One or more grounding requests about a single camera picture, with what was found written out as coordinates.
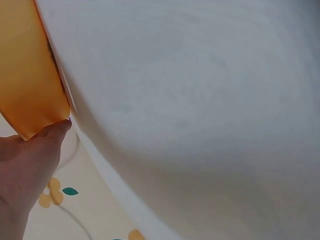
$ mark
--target printed flower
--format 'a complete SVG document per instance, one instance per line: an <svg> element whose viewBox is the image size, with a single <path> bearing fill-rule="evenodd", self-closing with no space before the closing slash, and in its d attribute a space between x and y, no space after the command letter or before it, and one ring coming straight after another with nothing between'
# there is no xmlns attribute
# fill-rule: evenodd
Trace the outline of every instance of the printed flower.
<svg viewBox="0 0 320 240"><path fill-rule="evenodd" d="M144 236L137 230L132 230L128 235L129 240L146 240Z"/></svg>
<svg viewBox="0 0 320 240"><path fill-rule="evenodd" d="M50 204L60 205L64 200L64 195L60 191L60 181L54 177L50 179L46 187L49 189L49 193L42 193L39 197L39 205L43 208L49 208Z"/></svg>

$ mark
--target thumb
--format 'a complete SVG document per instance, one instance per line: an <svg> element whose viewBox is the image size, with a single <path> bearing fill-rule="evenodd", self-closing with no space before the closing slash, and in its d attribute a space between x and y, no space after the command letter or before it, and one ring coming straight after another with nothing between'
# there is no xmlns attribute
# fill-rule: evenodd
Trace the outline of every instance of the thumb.
<svg viewBox="0 0 320 240"><path fill-rule="evenodd" d="M60 161L61 144L71 128L69 120L46 126L37 136L25 142L20 154L10 161L10 172L16 200L24 199L32 207L53 175Z"/></svg>

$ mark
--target teal leaf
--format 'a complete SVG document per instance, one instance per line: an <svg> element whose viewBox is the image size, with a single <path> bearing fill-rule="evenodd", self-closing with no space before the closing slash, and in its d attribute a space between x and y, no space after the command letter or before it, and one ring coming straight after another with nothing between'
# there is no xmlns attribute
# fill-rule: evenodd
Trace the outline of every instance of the teal leaf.
<svg viewBox="0 0 320 240"><path fill-rule="evenodd" d="M64 192L65 194L67 194L69 196L79 194L79 192L72 187L66 187L66 188L62 189L62 192Z"/></svg>

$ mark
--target floral pattern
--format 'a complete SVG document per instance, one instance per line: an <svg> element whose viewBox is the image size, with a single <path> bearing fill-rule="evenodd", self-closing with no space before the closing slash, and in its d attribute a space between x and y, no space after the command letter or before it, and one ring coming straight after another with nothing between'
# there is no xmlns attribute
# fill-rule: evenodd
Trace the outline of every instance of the floral pattern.
<svg viewBox="0 0 320 240"><path fill-rule="evenodd" d="M144 236L137 230L132 230L128 235L129 240L146 240Z"/></svg>
<svg viewBox="0 0 320 240"><path fill-rule="evenodd" d="M51 204L60 205L64 201L64 195L60 191L60 181L52 177L46 187L50 190L49 194L41 193L38 203L41 207L47 209Z"/></svg>

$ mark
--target orange plastic object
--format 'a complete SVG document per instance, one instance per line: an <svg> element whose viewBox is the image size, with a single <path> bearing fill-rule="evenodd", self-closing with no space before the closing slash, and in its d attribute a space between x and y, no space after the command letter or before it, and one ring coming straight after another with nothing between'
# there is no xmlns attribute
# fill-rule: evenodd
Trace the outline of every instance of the orange plastic object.
<svg viewBox="0 0 320 240"><path fill-rule="evenodd" d="M33 0L0 0L0 112L25 140L70 108Z"/></svg>

